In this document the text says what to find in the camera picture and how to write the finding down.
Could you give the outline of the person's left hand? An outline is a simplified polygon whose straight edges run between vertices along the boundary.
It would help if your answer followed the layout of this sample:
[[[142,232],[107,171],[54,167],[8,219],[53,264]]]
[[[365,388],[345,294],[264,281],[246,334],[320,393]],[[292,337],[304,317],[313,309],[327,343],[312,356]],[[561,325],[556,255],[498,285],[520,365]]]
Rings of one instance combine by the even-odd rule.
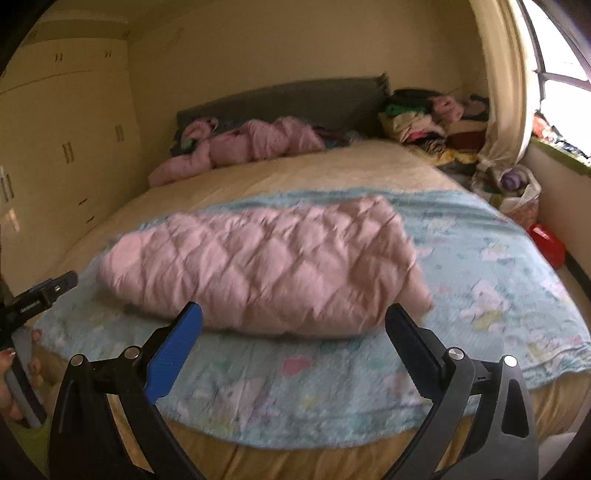
[[[38,429],[45,423],[47,412],[28,369],[33,359],[32,330],[29,327],[16,330],[8,341],[8,347],[15,351],[12,366],[5,374],[8,390],[29,427]]]

